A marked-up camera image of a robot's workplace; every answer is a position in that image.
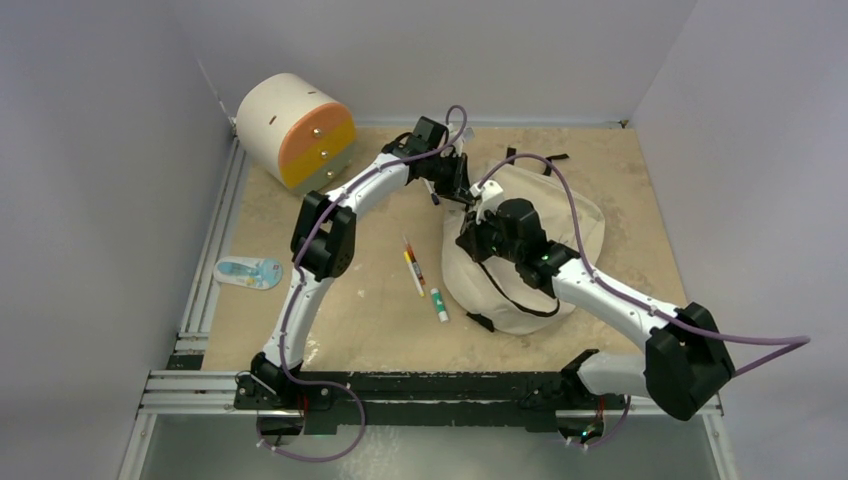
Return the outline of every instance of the black strap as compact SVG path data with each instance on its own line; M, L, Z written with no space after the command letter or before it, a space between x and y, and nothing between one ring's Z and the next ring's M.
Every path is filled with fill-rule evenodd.
M480 313L468 312L465 315L468 316L468 318L470 318L471 320L474 320L475 322L479 323L480 326L482 326L486 330L494 333L495 322L493 322L490 318L488 318L485 315L482 315Z
M506 147L506 157L504 157L504 158L509 158L509 157L515 155L516 153L518 153L518 151L515 148ZM551 155L550 157L545 157L545 158L547 158L548 160L553 162L554 160L567 160L571 157L569 157L567 153L563 153L563 154L560 154L560 155ZM512 160L511 162L507 162L507 163L509 163L510 165L515 165L515 160ZM553 172L553 169L551 169L550 165L545 165L545 171L542 172L542 175L544 175L546 177L550 177L552 173L554 173L554 172Z
M490 281L490 282L492 282L492 286L493 286L493 287L495 287L495 290L497 290L497 291L498 291L498 293L500 293L500 294L501 294L501 295L502 295L505 299L509 300L509 303L511 303L511 304L513 304L513 305L515 305L515 308L517 308L517 309L521 310L521 311L522 311L522 312L524 312L524 313L529 313L530 315L534 315L534 316L536 316L536 317L542 317L542 318L553 317L554 315L556 315L557 313L559 313L559 300L557 300L557 306L556 306L556 308L554 308L554 309L553 309L553 310L551 310L550 312L541 312L541 311L539 311L539 310L533 310L532 308L527 308L527 307L525 307L524 305L521 305L521 304L520 304L520 303L518 303L518 302L514 302L511 298L509 298L509 297L507 297L507 296L506 296L506 293L504 293L504 291L503 291L503 290L501 290L500 285L498 285L498 283L497 283L497 282L495 282L495 279L494 279L494 278L492 278L492 275L491 275L491 274L489 273L489 271L486 269L486 266L485 266L485 265L483 265L482 263L478 263L477 265L480 265L480 268L481 268L481 269L483 269L483 273L485 273L485 274L486 274L486 278L488 278L488 279L489 279L489 281Z

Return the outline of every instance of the table surface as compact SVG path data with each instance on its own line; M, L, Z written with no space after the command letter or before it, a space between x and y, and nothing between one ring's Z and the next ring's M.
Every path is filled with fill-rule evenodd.
M359 129L353 163L328 189L361 171L403 131ZM597 266L653 297L685 303L633 130L481 128L475 133L466 148L471 170L502 159L508 146L545 156L568 153L571 158L557 161L558 168L606 218ZM529 160L518 165L542 170ZM559 370L587 348L637 351L623 335L581 309L524 336L490 333L465 317L442 281L442 208L433 206L424 186L416 183L359 219L353 263L321 305L307 340L304 370ZM299 209L300 198L261 167L251 167L230 255L277 258L284 277L267 291L221 287L204 370L246 369L270 337L288 291L289 243ZM439 323L430 299L415 291L403 260L402 234L412 243L428 285L442 291L449 323Z

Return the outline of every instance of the cable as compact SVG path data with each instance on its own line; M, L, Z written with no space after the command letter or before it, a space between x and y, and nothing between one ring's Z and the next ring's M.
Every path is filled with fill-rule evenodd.
M360 441L362 441L362 437L365 435L365 406L362 404L362 400L360 400L360 398L355 393L353 393L353 390L351 390L350 388L348 388L348 387L346 387L346 386L344 386L340 383L336 383L336 382L301 380L301 379L295 377L294 375L292 375L291 372L289 371L288 365L286 365L285 336L284 336L285 332L286 332L286 326L288 325L289 318L291 317L292 307L294 306L297 298L300 296L300 292L303 289L303 286L306 284L303 270L300 268L300 263L301 263L301 261L303 261L303 257L304 257L304 255L306 255L306 251L309 249L310 244L312 244L312 241L315 239L315 236L318 234L318 230L321 229L321 225L327 220L327 217L330 216L330 213L333 211L333 209L336 208L336 206L338 206L338 204L341 203L345 198L347 198L347 193L346 193L347 191L351 191L351 190L355 189L362 182L364 182L365 180L374 176L374 174L379 172L381 169L393 167L393 166L396 166L396 165L406 165L406 164L409 164L411 162L415 162L415 161L418 161L418 160L422 160L424 158L432 157L433 155L439 155L443 151L445 151L446 149L451 147L462 136L462 134L465 132L465 127L468 123L468 112L466 112L465 109L460 105L453 105L452 107L450 107L450 109L448 109L448 113L447 113L448 119L450 118L450 115L451 115L451 113L453 113L454 110L459 110L462 113L462 124L460 125L459 130L456 132L456 134L452 138L450 138L447 141L447 143L445 143L441 147L436 148L435 150L431 150L429 152L424 152L424 153L419 154L419 155L413 155L411 157L393 160L391 162L386 162L379 169L377 167L372 168L371 170L369 170L368 172L366 172L365 174L363 174L359 178L357 178L355 181L353 181L347 187L346 191L342 192L342 194L339 195L338 198L336 198L332 203L330 203L330 205L327 207L327 209L324 210L323 213L321 213L321 216L318 217L318 221L315 222L315 225L312 227L312 230L309 232L309 235L306 237L306 241L303 242L303 246L300 248L300 250L297 252L297 255L294 258L294 270L297 272L298 275L300 275L300 282L298 283L297 287L295 287L294 292L292 292L291 300L288 302L288 305L286 306L285 312L283 312L283 322L282 322L282 325L280 327L280 333L282 335L281 336L282 341L280 342L280 368L283 370L283 373L286 375L286 378L288 378L288 380L290 382L295 383L297 385L300 385L300 386L324 386L324 387L338 388L340 390L343 390L348 395L350 395L350 397L353 399L354 403L356 404L357 409L359 409L360 422L359 422L359 431L356 435L356 438L353 440L353 442L347 448L345 448L341 452L336 453L334 455L329 455L329 456L326 456L326 457L308 457L308 456L305 456L305 455L300 455L300 454L289 452L289 451L286 451L286 450L281 450L281 449L278 449L276 446L270 445L268 442L265 441L264 438L262 438L262 433L259 429L259 425L258 425L258 422L257 422L256 431L257 431L257 434L259 435L259 443L257 444L257 446L264 447L265 449L270 450L273 453L276 453L276 454L279 454L279 455L282 455L284 457L288 457L288 458L291 458L291 459L294 459L294 460L300 460L300 461L303 461L303 462L320 463L320 462L330 462L330 461L339 459L339 458L347 455L354 448L356 448L357 445L359 445Z
M545 157L542 157L541 155L536 155L536 154L533 154L533 153L518 153L518 154L515 154L515 155L512 155L510 157L505 158L500 163L495 165L491 170L489 170L488 173L486 173L486 175L483 176L483 178L478 183L478 186L482 187L483 184L487 180L489 180L492 177L492 175L495 174L495 172L500 170L501 167L503 167L507 163L515 161L518 158L532 158L532 159L535 159L535 160L539 160L540 162L542 162L545 165L547 165L548 167L550 167L551 170L553 171L553 173L556 174L557 178L559 178L560 183L562 183L563 189L565 189L565 194L568 197L568 204L571 207L571 218L572 218L572 221L574 222L574 236L576 237L576 240L577 240L577 250L580 253L580 260L583 261L583 266L586 268L586 271L589 272L590 274L594 274L595 273L595 267L589 262L589 257L586 255L585 248L583 247L583 238L580 235L580 224L577 221L577 206L574 202L574 196L572 195L571 188L568 186L568 182L565 180L565 177L562 175L562 172L559 171L559 169L553 164L553 162L551 162L550 160L548 160ZM710 331L710 330L704 330L702 328L693 327L691 325L683 323L682 321L678 320L677 318L674 318L671 315L669 315L669 314L667 314L667 313L665 313L661 310L656 310L651 305L648 305L647 303L642 302L641 300L639 300L637 298L634 298L634 297L632 297L632 296L630 296L630 295L628 295L628 294L626 294L622 291L617 290L615 287L613 287L612 285L605 282L600 276L597 276L597 275L593 275L593 276L594 276L595 282L597 282L597 284L600 285L601 288L603 288L604 290L606 290L610 294L612 294L612 295L614 295L614 296L616 296L616 297L618 297L618 298L620 298L620 299L622 299L622 300L624 300L624 301L626 301L626 302L628 302L628 303L630 303L634 306L637 306L637 307L639 307L639 308L641 308L641 309L643 309L643 310L645 310L649 313L652 313L652 314L662 318L663 320L671 323L672 325L680 328L681 330L685 330L689 333L693 333L695 335L700 335L700 336L706 337L706 338L711 338L713 340L721 340L721 341L731 342L731 343L741 343L741 344L745 344L745 345L759 345L759 346L782 345L783 346L783 348L775 350L774 352L772 352L768 355L765 355L764 357L762 357L758 360L755 360L755 361L749 363L748 365L745 365L744 367L739 368L738 370L736 370L736 373L734 374L734 378L738 377L742 374L745 374L747 372L750 372L751 370L753 370L753 369L755 369L755 368L757 368L761 365L764 365L764 364L774 360L775 358L786 355L787 353L789 353L793 350L796 350L798 348L801 348L804 345L810 343L810 337L807 336L807 335L800 335L800 336L796 336L796 337L785 337L785 338L743 337L743 336L738 336L738 335L727 335L727 334L723 334L723 333L713 332L713 331Z

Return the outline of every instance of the metal frame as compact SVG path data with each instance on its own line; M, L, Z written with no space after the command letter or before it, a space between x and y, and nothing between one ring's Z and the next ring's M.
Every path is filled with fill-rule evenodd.
M197 355L206 351L209 331L215 314L219 286L212 281L212 269L221 256L229 253L241 199L247 184L250 160L238 138L230 150L227 172L221 184L206 240L201 251L188 302L177 335L175 354ZM119 480L140 478L150 438L159 415L256 415L250 410L235 410L237 372L204 372L154 370L145 386L132 436ZM595 411L567 410L558 417L594 416ZM297 417L294 410L263 411L262 415ZM630 415L666 415L654 402L634 398ZM724 415L720 398L714 397L697 414L709 435L710 447L721 480L738 480L735 460L721 417Z

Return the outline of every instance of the yellow marker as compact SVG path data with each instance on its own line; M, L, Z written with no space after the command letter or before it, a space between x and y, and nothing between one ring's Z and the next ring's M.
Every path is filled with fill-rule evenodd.
M412 274L412 281L415 282L415 288L418 290L418 295L424 296L424 289L421 288L421 282L418 281L418 274L415 273L415 267L412 266L412 259L409 258L409 252L403 252L403 258L406 259L406 265L409 267L409 273Z

